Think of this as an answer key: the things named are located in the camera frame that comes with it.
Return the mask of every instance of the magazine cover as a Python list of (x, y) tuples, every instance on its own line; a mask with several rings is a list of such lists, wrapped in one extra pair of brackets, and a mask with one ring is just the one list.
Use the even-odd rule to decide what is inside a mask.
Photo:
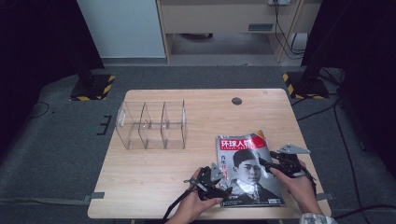
[(279, 181), (259, 164), (258, 157), (272, 162), (262, 131), (244, 136), (216, 138), (221, 189), (233, 187), (223, 207), (279, 206), (285, 203)]

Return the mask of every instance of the clear acrylic organizer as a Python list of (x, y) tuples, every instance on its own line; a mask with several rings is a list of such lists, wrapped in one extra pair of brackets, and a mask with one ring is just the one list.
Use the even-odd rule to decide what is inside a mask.
[(182, 149), (186, 141), (184, 101), (123, 102), (116, 130), (126, 149)]

